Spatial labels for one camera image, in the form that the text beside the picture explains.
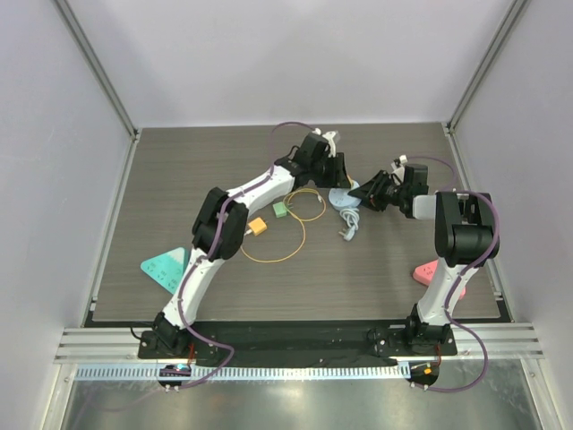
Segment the pink triangular power socket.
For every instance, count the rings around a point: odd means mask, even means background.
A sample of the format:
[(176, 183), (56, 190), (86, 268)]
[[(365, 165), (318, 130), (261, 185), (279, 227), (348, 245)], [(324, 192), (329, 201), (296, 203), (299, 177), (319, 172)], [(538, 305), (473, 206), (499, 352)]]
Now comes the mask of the pink triangular power socket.
[(421, 285), (429, 287), (436, 272), (437, 266), (437, 260), (421, 264), (414, 269), (412, 278)]

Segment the yellow connector block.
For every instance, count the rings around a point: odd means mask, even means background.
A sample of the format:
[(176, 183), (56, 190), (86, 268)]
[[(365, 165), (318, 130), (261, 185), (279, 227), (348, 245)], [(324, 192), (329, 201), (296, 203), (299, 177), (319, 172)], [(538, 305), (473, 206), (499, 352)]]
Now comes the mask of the yellow connector block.
[(247, 229), (245, 230), (245, 235), (254, 235), (258, 236), (261, 233), (265, 232), (268, 228), (267, 223), (261, 218), (252, 219), (247, 223)]

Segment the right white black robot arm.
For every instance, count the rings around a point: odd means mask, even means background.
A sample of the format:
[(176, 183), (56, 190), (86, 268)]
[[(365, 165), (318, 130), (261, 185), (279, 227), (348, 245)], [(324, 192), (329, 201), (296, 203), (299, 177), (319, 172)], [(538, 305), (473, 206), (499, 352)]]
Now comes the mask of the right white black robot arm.
[(434, 222), (436, 272), (403, 328), (369, 331), (368, 339), (378, 357), (455, 355), (453, 310), (461, 290), (499, 252), (500, 233), (491, 196), (455, 191), (430, 195), (428, 174), (425, 165), (397, 159), (392, 172), (382, 170), (349, 192), (372, 211), (384, 211), (391, 205), (409, 219)]

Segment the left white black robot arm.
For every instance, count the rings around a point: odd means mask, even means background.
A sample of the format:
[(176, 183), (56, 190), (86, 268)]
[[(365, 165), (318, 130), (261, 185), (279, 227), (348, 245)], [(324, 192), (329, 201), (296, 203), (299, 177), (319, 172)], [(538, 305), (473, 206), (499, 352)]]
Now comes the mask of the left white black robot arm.
[(183, 356), (192, 343), (188, 330), (224, 262), (240, 249), (247, 221), (256, 211), (312, 182), (319, 188), (350, 188), (339, 132), (309, 132), (291, 155), (237, 188), (212, 188), (192, 226), (192, 247), (182, 280), (141, 341), (161, 356)]

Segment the green cube plug adapter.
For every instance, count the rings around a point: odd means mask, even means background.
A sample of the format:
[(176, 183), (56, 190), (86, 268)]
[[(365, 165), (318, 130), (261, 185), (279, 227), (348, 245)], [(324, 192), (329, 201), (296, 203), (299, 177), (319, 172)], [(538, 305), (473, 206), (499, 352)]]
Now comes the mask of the green cube plug adapter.
[(291, 205), (289, 203), (276, 202), (272, 205), (272, 209), (277, 219), (293, 215), (293, 212), (291, 211)]

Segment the light blue cable holder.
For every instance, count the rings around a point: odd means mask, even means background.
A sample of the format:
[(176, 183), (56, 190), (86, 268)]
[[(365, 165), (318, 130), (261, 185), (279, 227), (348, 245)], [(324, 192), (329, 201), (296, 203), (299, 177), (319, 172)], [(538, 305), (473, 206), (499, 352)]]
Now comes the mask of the light blue cable holder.
[(361, 201), (349, 194), (359, 186), (358, 182), (352, 181), (349, 189), (331, 188), (329, 190), (330, 205), (338, 212), (340, 218), (346, 223), (346, 227), (343, 228), (339, 234), (347, 242), (354, 238), (355, 233), (359, 229), (359, 206)]

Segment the teal triangular power socket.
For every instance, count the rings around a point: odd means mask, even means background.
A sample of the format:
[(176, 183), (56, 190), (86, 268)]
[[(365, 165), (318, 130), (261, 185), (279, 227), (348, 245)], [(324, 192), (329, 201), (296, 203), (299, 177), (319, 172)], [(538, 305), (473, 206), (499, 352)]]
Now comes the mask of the teal triangular power socket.
[(171, 295), (177, 291), (189, 262), (189, 251), (177, 247), (141, 263), (141, 270)]

